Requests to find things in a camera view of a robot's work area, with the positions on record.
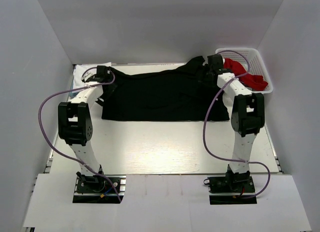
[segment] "folded fabric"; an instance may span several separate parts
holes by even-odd
[[[73,70],[73,84],[72,88],[80,88],[83,87],[85,84],[81,81],[82,74],[91,67],[96,67],[98,65],[102,66],[111,66],[111,62],[104,63],[104,64],[84,64],[84,65],[76,65]],[[90,73],[96,74],[97,69],[90,70]]]
[[[117,121],[203,121],[212,99],[220,90],[209,84],[202,56],[174,70],[127,75],[111,67],[115,82],[104,94],[102,119]],[[222,95],[208,120],[229,119]]]
[[[236,76],[246,73],[246,70],[239,62],[229,58],[225,59],[223,67],[231,69]],[[264,77],[260,75],[247,74],[240,77],[239,80],[255,91],[263,91],[268,86],[268,83],[264,81]]]

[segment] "white cloth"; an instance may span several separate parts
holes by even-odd
[[[84,64],[84,65],[76,65],[73,70],[73,85],[72,88],[80,88],[83,87],[85,84],[81,81],[82,74],[85,72],[85,70],[89,69],[90,67],[96,67],[96,66],[111,66],[111,62],[104,63],[104,64]],[[97,73],[97,69],[92,69],[89,71],[92,74]]]

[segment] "white basket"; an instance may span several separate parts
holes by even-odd
[[[226,48],[217,49],[215,53],[218,53],[224,50],[236,51],[242,54],[243,56],[245,56],[248,62],[250,63],[249,73],[251,75],[263,76],[264,81],[268,83],[268,86],[264,89],[264,91],[253,91],[253,92],[255,93],[260,92],[262,94],[266,94],[266,93],[271,93],[273,91],[274,87],[272,86],[268,71],[266,69],[264,61],[262,60],[258,50],[254,48],[245,48],[245,47],[226,47]],[[234,61],[240,62],[246,70],[248,69],[246,61],[238,54],[235,54],[233,52],[223,52],[221,53],[221,56],[223,56],[223,58],[230,58]]]

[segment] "gray wall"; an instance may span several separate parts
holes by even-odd
[[[283,0],[39,0],[72,63],[186,62],[257,48]]]
[[[72,65],[37,0],[0,0],[0,231],[21,230],[49,148],[37,123],[40,103],[69,85]],[[43,119],[57,128],[52,100]]]
[[[320,231],[320,0],[284,0],[258,47],[274,85],[266,119],[312,231]]]

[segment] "red cloth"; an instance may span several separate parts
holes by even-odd
[[[231,69],[236,76],[246,73],[246,70],[239,62],[229,58],[225,59],[223,67]],[[268,83],[264,81],[263,76],[247,74],[239,77],[239,80],[255,91],[263,91],[268,86]]]

